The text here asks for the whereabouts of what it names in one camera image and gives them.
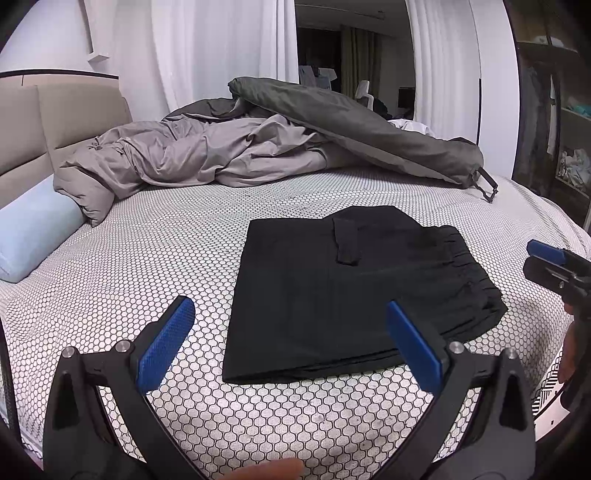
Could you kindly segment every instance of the beige headboard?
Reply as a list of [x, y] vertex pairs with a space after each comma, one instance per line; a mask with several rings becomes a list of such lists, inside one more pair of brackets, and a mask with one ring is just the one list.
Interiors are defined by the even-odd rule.
[[79, 146], [131, 121], [113, 78], [0, 78], [0, 208], [51, 175]]

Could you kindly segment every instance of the black pants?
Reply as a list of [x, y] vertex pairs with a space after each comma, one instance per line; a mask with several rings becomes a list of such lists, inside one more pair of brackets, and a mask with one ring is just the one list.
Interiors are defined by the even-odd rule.
[[222, 378], [290, 382], [402, 363], [386, 305], [465, 342], [506, 312], [501, 292], [452, 226], [422, 227], [395, 207], [248, 228]]

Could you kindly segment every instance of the white hexagon patterned sheet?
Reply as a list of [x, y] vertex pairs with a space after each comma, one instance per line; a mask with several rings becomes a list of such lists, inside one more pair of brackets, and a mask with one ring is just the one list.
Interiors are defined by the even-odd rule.
[[[351, 168], [232, 189], [218, 184], [146, 189], [117, 203], [100, 226], [84, 225], [28, 278], [0, 281], [18, 411], [39, 449], [61, 350], [109, 349], [134, 338], [179, 295], [193, 299], [193, 330], [149, 399], [181, 447], [212, 478], [263, 459], [297, 456], [306, 477], [367, 479], [426, 409], [406, 366], [285, 384], [221, 380], [233, 287], [248, 223], [322, 218], [351, 205], [394, 205], [424, 226], [454, 225], [503, 292], [499, 325], [468, 343], [498, 353], [516, 346], [532, 385], [552, 363], [569, 323], [557, 295], [522, 274], [536, 238], [589, 257], [589, 236], [558, 207], [502, 178], [492, 204], [459, 190], [377, 168]], [[453, 451], [478, 396], [471, 392], [440, 451]], [[140, 456], [108, 391], [126, 451]]]

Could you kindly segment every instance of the light blue pillow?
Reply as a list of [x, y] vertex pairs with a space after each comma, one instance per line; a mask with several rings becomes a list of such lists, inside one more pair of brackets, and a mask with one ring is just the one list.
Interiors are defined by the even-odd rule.
[[74, 200], [53, 190], [53, 175], [0, 209], [0, 280], [21, 281], [84, 220]]

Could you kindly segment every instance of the white cloth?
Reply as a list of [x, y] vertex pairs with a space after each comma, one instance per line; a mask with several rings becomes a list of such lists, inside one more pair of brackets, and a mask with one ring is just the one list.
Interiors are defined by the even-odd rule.
[[393, 126], [399, 128], [400, 130], [406, 130], [407, 132], [420, 132], [423, 135], [428, 135], [429, 137], [435, 137], [433, 131], [425, 124], [421, 122], [416, 122], [414, 120], [407, 120], [405, 118], [397, 118], [396, 120], [388, 120]]

